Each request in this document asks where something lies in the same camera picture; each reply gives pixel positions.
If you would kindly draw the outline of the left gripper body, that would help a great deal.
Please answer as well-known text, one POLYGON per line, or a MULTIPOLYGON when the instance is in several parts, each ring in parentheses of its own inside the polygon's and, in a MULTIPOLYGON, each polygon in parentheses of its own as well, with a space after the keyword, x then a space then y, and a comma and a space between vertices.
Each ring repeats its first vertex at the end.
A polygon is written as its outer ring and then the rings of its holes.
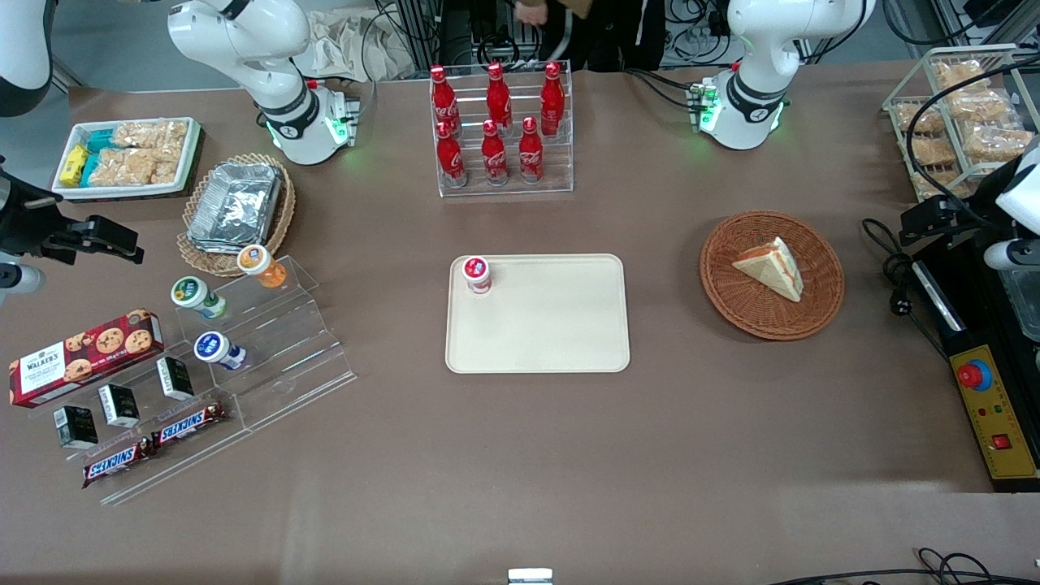
POLYGON ((992 238, 1017 238, 1039 230, 1039 141, 992 171, 961 201, 952 232, 980 230, 992 238))

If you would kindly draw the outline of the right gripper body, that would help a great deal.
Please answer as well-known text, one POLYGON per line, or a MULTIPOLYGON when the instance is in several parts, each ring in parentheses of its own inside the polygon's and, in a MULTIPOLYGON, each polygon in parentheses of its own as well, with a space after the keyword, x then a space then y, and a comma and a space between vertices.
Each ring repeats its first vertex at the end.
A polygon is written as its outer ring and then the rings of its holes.
POLYGON ((1 178, 2 195, 5 196, 1 211, 3 253, 74 262, 77 252, 67 247, 67 237, 72 234, 68 226, 74 221, 57 207, 63 197, 37 188, 4 170, 1 178))

